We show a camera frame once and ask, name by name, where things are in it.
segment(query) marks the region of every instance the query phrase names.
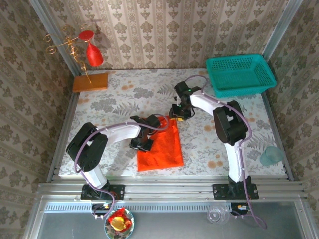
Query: yellow fruit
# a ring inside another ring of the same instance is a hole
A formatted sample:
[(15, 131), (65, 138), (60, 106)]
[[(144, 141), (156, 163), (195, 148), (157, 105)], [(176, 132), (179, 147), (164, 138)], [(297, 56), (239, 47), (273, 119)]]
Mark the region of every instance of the yellow fruit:
[(111, 226), (116, 231), (122, 231), (126, 228), (124, 219), (121, 217), (114, 217), (113, 220), (111, 221)]

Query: red disc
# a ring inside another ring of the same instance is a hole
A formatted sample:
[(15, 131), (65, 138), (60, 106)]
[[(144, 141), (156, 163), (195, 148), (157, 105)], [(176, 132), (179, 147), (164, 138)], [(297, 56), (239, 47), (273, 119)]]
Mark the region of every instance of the red disc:
[(83, 41), (87, 41), (87, 40), (90, 40), (94, 35), (94, 32), (93, 31), (90, 31), (90, 30), (86, 30), (86, 31), (81, 31), (79, 33), (79, 38)]

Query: table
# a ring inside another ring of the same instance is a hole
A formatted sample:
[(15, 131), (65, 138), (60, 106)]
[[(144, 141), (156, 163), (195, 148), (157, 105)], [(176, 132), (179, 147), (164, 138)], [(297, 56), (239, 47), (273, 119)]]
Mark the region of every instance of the table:
[[(101, 127), (124, 122), (134, 115), (141, 117), (155, 113), (168, 115), (171, 104), (175, 102), (174, 86), (178, 82), (195, 74), (208, 76), (206, 69), (107, 72), (109, 73), (107, 90), (80, 93), (68, 143), (86, 122)], [(188, 85), (201, 87), (203, 83), (203, 79), (197, 77), (189, 81)], [(206, 91), (214, 95), (211, 84)], [(285, 177), (281, 162), (267, 167), (259, 162), (259, 156), (267, 146), (276, 146), (262, 96), (257, 94), (222, 100), (238, 101), (253, 130), (253, 137), (245, 144), (244, 150), (249, 174)], [(213, 117), (201, 109), (195, 109), (195, 113), (193, 118), (178, 122), (184, 167), (137, 172), (136, 151), (129, 148), (130, 139), (127, 139), (107, 146), (100, 162), (103, 173), (107, 176), (227, 176), (229, 171), (227, 153), (216, 135)], [(78, 176), (73, 171), (73, 161), (66, 153), (61, 162), (59, 176)]]

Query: clear plastic cup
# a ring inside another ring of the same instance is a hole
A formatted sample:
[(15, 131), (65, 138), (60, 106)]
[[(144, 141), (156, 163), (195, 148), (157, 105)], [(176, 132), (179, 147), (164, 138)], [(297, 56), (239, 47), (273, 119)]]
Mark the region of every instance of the clear plastic cup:
[(229, 221), (230, 212), (223, 203), (213, 203), (208, 210), (207, 219), (216, 225), (224, 225)]
[(260, 156), (260, 162), (262, 165), (270, 166), (274, 165), (284, 159), (284, 153), (274, 146), (269, 146)]

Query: light blue cup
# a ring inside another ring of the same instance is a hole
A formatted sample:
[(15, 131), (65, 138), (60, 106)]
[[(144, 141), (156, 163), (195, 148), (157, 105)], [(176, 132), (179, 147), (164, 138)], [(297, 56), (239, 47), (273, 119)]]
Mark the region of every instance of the light blue cup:
[(274, 146), (269, 146), (260, 156), (260, 162), (262, 165), (270, 166), (274, 165), (284, 159), (284, 153)]

